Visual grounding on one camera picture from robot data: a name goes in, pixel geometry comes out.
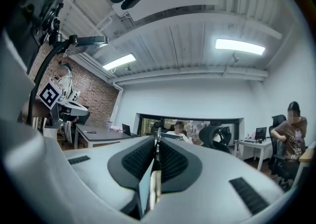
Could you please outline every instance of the brick wall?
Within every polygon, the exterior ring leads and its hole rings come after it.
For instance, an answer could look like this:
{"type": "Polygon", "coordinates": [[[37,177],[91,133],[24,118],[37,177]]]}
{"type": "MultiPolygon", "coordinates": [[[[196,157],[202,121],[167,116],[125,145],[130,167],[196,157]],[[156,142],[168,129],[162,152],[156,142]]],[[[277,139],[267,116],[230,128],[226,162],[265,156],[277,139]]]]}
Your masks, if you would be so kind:
{"type": "MultiPolygon", "coordinates": [[[[32,80],[34,80],[40,65],[51,49],[52,48],[47,43],[40,48],[29,74],[32,80]]],[[[91,114],[86,125],[106,126],[107,121],[111,117],[119,91],[77,64],[72,59],[55,56],[45,71],[40,83],[40,88],[48,82],[50,77],[54,78],[57,76],[56,69],[59,61],[70,63],[73,70],[72,76],[74,89],[79,89],[81,91],[77,102],[81,105],[89,106],[91,114]]]]}

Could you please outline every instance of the fluorescent light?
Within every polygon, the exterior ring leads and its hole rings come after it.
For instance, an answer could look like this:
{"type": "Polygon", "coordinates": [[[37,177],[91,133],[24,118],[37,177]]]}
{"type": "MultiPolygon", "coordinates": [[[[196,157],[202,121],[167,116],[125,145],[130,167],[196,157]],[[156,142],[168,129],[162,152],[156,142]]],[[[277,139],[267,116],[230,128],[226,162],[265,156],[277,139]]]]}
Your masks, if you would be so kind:
{"type": "Polygon", "coordinates": [[[105,66],[103,66],[103,68],[105,68],[106,70],[110,70],[113,69],[117,66],[123,65],[123,64],[127,64],[129,62],[135,61],[135,57],[132,54],[129,54],[127,56],[121,57],[109,64],[106,64],[105,66]]]}
{"type": "Polygon", "coordinates": [[[226,40],[226,39],[217,39],[215,48],[217,49],[231,49],[245,51],[249,53],[254,53],[262,55],[265,51],[264,47],[254,45],[248,42],[238,41],[238,40],[226,40]]]}
{"type": "Polygon", "coordinates": [[[100,44],[100,45],[99,45],[99,48],[102,48],[102,47],[104,47],[104,46],[106,46],[106,45],[109,45],[109,44],[108,44],[108,43],[100,44]]]}

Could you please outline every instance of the brown t-shirt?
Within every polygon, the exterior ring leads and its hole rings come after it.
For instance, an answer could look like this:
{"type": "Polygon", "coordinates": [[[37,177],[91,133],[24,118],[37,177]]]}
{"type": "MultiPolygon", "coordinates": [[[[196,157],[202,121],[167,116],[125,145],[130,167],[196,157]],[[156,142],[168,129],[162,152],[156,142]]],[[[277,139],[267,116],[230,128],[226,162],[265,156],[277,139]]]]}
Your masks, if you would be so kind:
{"type": "Polygon", "coordinates": [[[285,156],[292,160],[298,160],[305,152],[305,136],[307,119],[301,117],[301,121],[291,124],[287,120],[275,128],[276,132],[286,137],[285,156]]]}

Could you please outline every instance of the white wall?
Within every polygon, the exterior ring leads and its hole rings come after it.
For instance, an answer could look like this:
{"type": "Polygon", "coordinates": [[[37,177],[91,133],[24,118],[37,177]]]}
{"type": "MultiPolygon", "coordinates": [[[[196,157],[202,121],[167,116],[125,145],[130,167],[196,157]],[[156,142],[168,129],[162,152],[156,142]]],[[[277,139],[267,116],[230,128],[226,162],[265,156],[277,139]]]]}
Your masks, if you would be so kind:
{"type": "Polygon", "coordinates": [[[306,33],[293,27],[281,54],[269,69],[269,77],[263,84],[252,82],[250,86],[258,108],[265,110],[263,120],[267,126],[272,124],[271,116],[286,116],[288,105],[297,101],[301,115],[308,120],[305,141],[310,145],[316,139],[316,52],[306,33]]]}
{"type": "Polygon", "coordinates": [[[184,118],[244,118],[241,133],[262,126],[248,83],[234,79],[191,79],[129,85],[118,107],[115,125],[137,131],[137,113],[184,118]]]}

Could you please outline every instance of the table leg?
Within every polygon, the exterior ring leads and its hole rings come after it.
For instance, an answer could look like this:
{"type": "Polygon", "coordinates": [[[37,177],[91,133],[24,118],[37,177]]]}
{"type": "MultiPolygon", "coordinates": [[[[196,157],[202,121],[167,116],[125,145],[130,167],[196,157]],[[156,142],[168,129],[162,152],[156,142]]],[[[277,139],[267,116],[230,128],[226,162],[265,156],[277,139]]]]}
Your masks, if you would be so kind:
{"type": "Polygon", "coordinates": [[[300,162],[300,166],[298,167],[298,170],[297,170],[297,173],[296,173],[296,176],[295,176],[295,180],[294,180],[294,182],[292,184],[292,187],[297,185],[297,182],[300,179],[300,176],[302,174],[302,170],[303,170],[304,167],[308,167],[308,164],[304,163],[304,162],[300,162]]]}
{"type": "Polygon", "coordinates": [[[79,136],[79,131],[78,131],[78,128],[76,127],[74,149],[78,149],[78,136],[79,136]]]}
{"type": "Polygon", "coordinates": [[[265,148],[262,148],[260,151],[260,159],[259,159],[259,164],[258,164],[258,168],[257,168],[258,171],[261,170],[264,155],[265,155],[265,148]]]}
{"type": "Polygon", "coordinates": [[[238,146],[238,142],[235,142],[234,156],[236,157],[237,157],[237,146],[238,146]]]}

